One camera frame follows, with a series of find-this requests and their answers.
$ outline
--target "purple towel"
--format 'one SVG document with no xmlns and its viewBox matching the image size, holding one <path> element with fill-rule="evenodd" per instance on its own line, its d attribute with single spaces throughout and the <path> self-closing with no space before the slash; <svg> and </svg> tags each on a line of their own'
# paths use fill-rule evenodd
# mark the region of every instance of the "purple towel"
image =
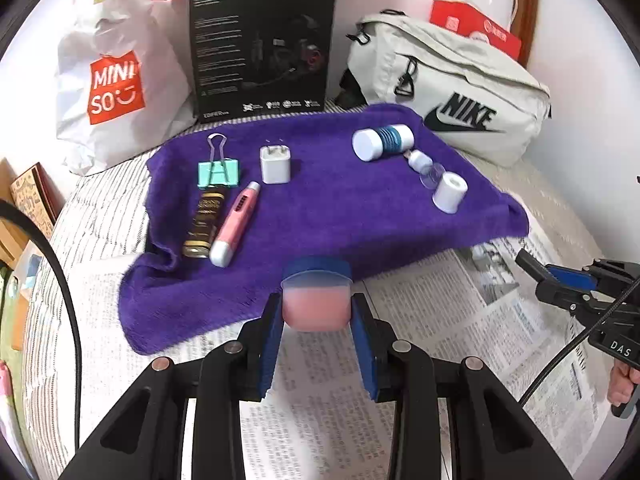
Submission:
<svg viewBox="0 0 640 480">
<path fill-rule="evenodd" d="M 468 193 L 455 215 L 433 205 L 401 155 L 362 162 L 353 153 L 354 131 L 388 124 L 407 124 L 416 148 L 466 180 Z M 181 256 L 201 193 L 197 165 L 209 158 L 212 130 L 173 139 L 149 159 L 148 249 L 124 276 L 119 301 L 124 333 L 138 353 L 259 316 L 268 294 L 278 290 L 284 265 L 299 256 L 343 258 L 360 280 L 444 249 L 529 229 L 511 196 L 399 105 L 224 124 L 215 131 L 228 137 L 225 155 L 240 161 L 240 186 L 229 193 L 227 209 L 249 181 L 261 181 L 261 146 L 290 147 L 291 182 L 262 186 L 234 259 L 219 269 L 207 259 Z"/>
</svg>

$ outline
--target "nike swoosh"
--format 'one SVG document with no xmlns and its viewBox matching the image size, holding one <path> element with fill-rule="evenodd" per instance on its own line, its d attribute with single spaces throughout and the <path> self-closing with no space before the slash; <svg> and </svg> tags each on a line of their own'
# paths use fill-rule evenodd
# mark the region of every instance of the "nike swoosh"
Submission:
<svg viewBox="0 0 640 480">
<path fill-rule="evenodd" d="M 489 130 L 484 126 L 465 126 L 463 124 L 443 123 L 438 117 L 438 107 L 435 107 L 424 118 L 424 125 L 432 132 L 494 132 L 503 134 L 501 130 Z"/>
</svg>

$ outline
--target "black box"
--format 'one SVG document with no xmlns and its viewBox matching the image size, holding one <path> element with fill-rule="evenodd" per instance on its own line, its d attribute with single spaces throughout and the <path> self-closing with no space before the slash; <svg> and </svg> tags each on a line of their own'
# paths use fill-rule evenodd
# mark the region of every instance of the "black box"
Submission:
<svg viewBox="0 0 640 480">
<path fill-rule="evenodd" d="M 189 0 L 201 122 L 324 109 L 335 0 Z"/>
</svg>

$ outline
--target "small brown bottle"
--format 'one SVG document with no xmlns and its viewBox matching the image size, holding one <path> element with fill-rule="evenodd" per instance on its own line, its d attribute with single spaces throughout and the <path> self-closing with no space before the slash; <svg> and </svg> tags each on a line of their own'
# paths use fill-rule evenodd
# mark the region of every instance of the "small brown bottle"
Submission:
<svg viewBox="0 0 640 480">
<path fill-rule="evenodd" d="M 205 188 L 198 210 L 193 217 L 187 239 L 182 246 L 182 254 L 188 258 L 208 258 L 213 240 L 220 228 L 222 211 L 225 206 L 227 186 Z"/>
</svg>

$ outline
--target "silver bolt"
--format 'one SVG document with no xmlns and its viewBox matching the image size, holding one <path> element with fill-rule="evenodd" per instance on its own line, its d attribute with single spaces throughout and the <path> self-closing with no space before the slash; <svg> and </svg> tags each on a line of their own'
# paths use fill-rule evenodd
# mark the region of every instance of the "silver bolt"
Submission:
<svg viewBox="0 0 640 480">
<path fill-rule="evenodd" d="M 171 364 L 171 361 L 169 361 L 169 358 L 167 357 L 156 357 L 153 362 L 151 363 L 151 367 L 156 371 L 156 372 L 161 372 L 162 370 L 166 370 L 169 365 Z"/>
<path fill-rule="evenodd" d="M 482 370 L 484 363 L 482 359 L 478 357 L 467 357 L 465 359 L 465 366 L 469 368 L 469 370 L 475 370 L 477 372 L 478 370 Z"/>
<path fill-rule="evenodd" d="M 225 352 L 228 354 L 237 354 L 242 351 L 242 343 L 239 341 L 229 341 L 225 343 Z"/>
<path fill-rule="evenodd" d="M 404 354 L 411 350 L 411 343 L 405 341 L 404 339 L 398 339 L 397 341 L 394 341 L 394 343 L 391 345 L 391 348 L 393 348 L 396 352 Z"/>
</svg>

